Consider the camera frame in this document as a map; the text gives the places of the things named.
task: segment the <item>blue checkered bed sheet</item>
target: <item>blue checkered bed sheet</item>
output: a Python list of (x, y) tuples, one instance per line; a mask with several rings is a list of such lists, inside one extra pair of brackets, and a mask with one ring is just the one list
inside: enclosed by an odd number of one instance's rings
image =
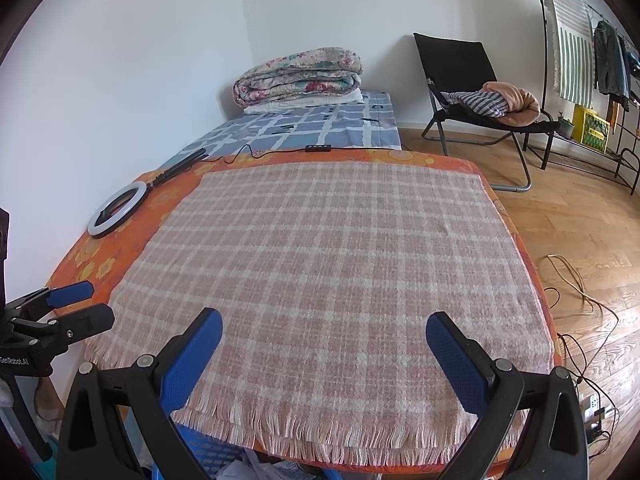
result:
[(202, 147), (207, 149), (207, 158), (233, 155), (245, 144), (250, 144), (254, 153), (294, 150), (308, 144), (400, 150), (400, 137), (389, 94), (362, 92), (362, 97), (362, 104), (322, 105), (265, 114), (243, 114), (192, 142), (162, 167), (175, 164)]

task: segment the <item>blanket fringe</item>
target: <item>blanket fringe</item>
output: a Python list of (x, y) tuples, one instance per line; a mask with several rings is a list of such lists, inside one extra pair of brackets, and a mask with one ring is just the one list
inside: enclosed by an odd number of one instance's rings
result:
[[(85, 357), (99, 368), (130, 365), (118, 360), (114, 347), (100, 345), (100, 337), (87, 341)], [(514, 447), (525, 414), (518, 412), (502, 448)], [(236, 446), (253, 447), (310, 462), (353, 466), (411, 466), (448, 462), (476, 421), (463, 413), (454, 428), (386, 428), (363, 426), (351, 421), (302, 421), (291, 413), (282, 418), (274, 410), (244, 410), (236, 402), (224, 402), (210, 391), (196, 392), (189, 404), (172, 414), (178, 424), (220, 438)]]

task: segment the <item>black clamp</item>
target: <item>black clamp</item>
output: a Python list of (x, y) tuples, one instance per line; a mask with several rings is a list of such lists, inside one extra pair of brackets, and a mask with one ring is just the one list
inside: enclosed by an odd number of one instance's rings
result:
[(587, 480), (587, 441), (566, 368), (533, 374), (507, 359), (492, 360), (444, 312), (429, 317), (426, 336), (463, 408), (478, 415), (438, 480), (485, 478), (518, 410), (529, 415), (502, 478)]
[(39, 321), (52, 310), (91, 298), (94, 287), (89, 282), (41, 288), (5, 304), (8, 230), (9, 215), (0, 209), (0, 379), (9, 386), (14, 400), (12, 410), (25, 437), (40, 459), (46, 461), (52, 457), (51, 448), (36, 427), (15, 378), (50, 376), (55, 356), (65, 353), (71, 343), (109, 330), (114, 317), (108, 305), (99, 303), (48, 322)]
[(85, 362), (74, 378), (60, 430), (56, 477), (143, 480), (118, 406), (130, 406), (145, 443), (166, 480), (209, 480), (180, 436), (170, 413), (187, 402), (222, 338), (222, 317), (204, 308), (157, 356), (130, 367), (98, 370)]

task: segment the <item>yellow basket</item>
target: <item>yellow basket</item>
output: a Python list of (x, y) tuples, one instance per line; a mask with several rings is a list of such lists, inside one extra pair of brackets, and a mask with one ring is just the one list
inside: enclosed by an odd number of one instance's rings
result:
[(610, 124), (600, 117), (595, 110), (575, 105), (572, 122), (575, 125), (572, 134), (574, 140), (600, 153), (607, 151)]

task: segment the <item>folded floral quilt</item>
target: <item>folded floral quilt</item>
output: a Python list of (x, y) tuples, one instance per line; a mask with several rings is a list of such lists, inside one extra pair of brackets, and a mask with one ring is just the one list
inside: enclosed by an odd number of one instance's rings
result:
[(272, 59), (234, 84), (236, 103), (249, 105), (312, 95), (344, 95), (360, 87), (362, 64), (351, 50), (324, 47)]

